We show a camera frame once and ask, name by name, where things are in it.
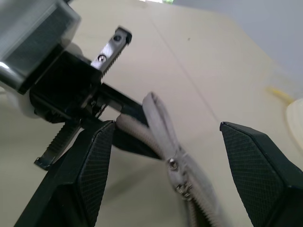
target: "white object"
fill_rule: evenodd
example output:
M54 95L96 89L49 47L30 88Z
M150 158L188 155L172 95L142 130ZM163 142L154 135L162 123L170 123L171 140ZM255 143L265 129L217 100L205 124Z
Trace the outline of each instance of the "white object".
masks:
M294 139L303 150L303 98L287 107L286 118Z

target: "beige table surface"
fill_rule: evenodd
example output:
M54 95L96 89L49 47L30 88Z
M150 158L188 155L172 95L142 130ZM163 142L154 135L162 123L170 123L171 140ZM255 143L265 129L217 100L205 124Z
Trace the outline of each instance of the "beige table surface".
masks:
M184 148L211 179L231 226L252 226L229 169L221 121L262 131L303 169L289 136L286 105L265 91L274 62L230 19L207 11L138 0L75 0L82 17L74 42L94 58L118 25L132 43L104 81L142 101L167 104ZM60 125L25 118L0 96L0 220L12 226L45 172L34 166ZM103 119L114 119L108 110ZM96 226L184 226L179 201L158 161L112 149Z

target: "white wall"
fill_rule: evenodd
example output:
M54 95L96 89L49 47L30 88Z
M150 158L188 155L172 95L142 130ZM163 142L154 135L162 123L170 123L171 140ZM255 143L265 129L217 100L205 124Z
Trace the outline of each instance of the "white wall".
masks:
M232 17L289 77L303 84L302 0L174 0Z

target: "white tabletop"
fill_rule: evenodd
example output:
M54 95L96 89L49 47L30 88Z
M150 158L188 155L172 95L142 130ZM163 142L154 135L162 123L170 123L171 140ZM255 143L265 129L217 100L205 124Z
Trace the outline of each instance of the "white tabletop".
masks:
M231 226L252 226L232 180L219 126L229 121L266 133L303 169L303 152L285 122L286 106L265 91L274 62L223 15L138 0L75 0L71 6L82 17L73 41L88 58L98 54L118 25L133 33L104 81L139 102L156 92L182 146L211 179ZM5 182L0 219L3 226L12 226L45 175L32 163L59 125L29 120L1 101L6 131L0 135L0 179ZM108 110L103 119L116 116ZM113 148L96 226L181 227L178 203L161 162Z

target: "screw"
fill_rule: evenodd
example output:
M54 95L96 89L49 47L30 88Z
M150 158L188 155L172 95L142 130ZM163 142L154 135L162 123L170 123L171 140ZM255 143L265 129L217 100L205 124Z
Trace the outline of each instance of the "screw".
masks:
M119 42L119 41L121 40L121 36L120 36L120 35L115 35L115 36L114 36L114 40L115 40L116 42Z
M169 164L169 167L170 167L171 170L177 170L178 169L178 164L173 158L168 160L168 164Z
M106 56L104 54L100 54L98 57L97 57L98 61L99 62L105 62L106 61Z

